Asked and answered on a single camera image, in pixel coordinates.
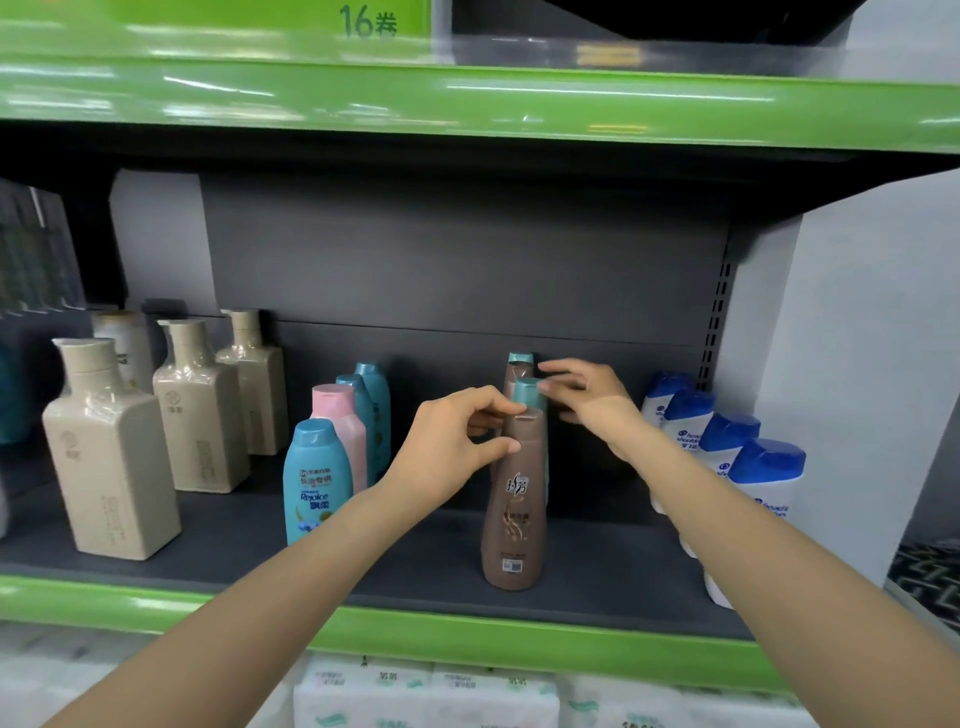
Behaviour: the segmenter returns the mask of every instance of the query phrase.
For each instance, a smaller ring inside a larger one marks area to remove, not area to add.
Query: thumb
[[[576,411],[580,404],[583,404],[589,395],[582,389],[573,389],[559,381],[544,379],[537,387],[551,400],[565,404],[570,409]]]
[[[480,445],[473,446],[473,456],[476,460],[475,470],[490,465],[494,460],[506,457],[512,452],[520,452],[520,443],[512,437],[494,437]]]

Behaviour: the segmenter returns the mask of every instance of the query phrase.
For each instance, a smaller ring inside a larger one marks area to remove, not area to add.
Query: pink bottle
[[[318,384],[313,388],[311,420],[327,419],[347,451],[353,494],[367,487],[367,429],[357,417],[353,404],[355,390],[348,384]]]

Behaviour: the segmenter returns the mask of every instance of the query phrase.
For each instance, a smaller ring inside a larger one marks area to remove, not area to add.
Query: teal bottle
[[[337,384],[353,387],[354,407],[357,417],[367,430],[367,487],[376,484],[379,475],[376,469],[376,415],[373,412],[373,400],[367,391],[367,384],[360,375],[340,375]]]
[[[354,373],[363,378],[373,401],[374,471],[379,480],[390,467],[390,387],[380,367],[372,362],[358,362]]]
[[[546,395],[537,389],[537,385],[542,379],[534,376],[522,376],[514,384],[513,400],[526,404],[528,407],[536,407],[546,414]],[[547,440],[547,431],[543,431],[543,484],[546,491],[546,499],[550,500],[550,447]]]
[[[16,354],[0,346],[0,445],[22,443],[31,430],[30,400]]]
[[[299,423],[283,462],[287,544],[330,518],[352,495],[350,461],[333,423],[324,419]]]

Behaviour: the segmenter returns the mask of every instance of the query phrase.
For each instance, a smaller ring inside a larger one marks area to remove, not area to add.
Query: right hand
[[[613,369],[582,359],[555,359],[541,362],[540,370],[555,373],[540,383],[540,391],[572,411],[573,417],[563,413],[561,418],[580,423],[626,460],[624,439],[646,422]]]

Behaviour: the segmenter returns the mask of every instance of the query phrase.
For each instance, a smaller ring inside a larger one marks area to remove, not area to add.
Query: blue bottle cap
[[[793,480],[804,474],[804,463],[806,453],[796,445],[757,438],[743,446],[728,477],[741,485]]]
[[[750,415],[721,415],[714,412],[700,438],[700,449],[716,452],[742,448],[760,434],[760,420]]]
[[[657,372],[647,385],[647,397],[667,397],[682,389],[694,389],[693,377],[686,372]]]
[[[380,374],[380,366],[373,361],[358,361],[353,373],[356,375],[377,375]]]
[[[333,428],[333,423],[324,418],[304,420],[294,427],[294,445],[305,448],[319,448],[339,441],[340,438],[337,437],[337,431]]]
[[[714,395],[699,389],[682,389],[673,396],[663,412],[665,420],[686,420],[689,417],[708,415],[713,411]]]
[[[337,377],[337,384],[346,384],[358,392],[361,390],[364,392],[367,391],[367,385],[360,375],[339,375]]]
[[[514,401],[536,407],[546,412],[546,395],[537,389],[543,380],[533,376],[521,376],[514,385]]]

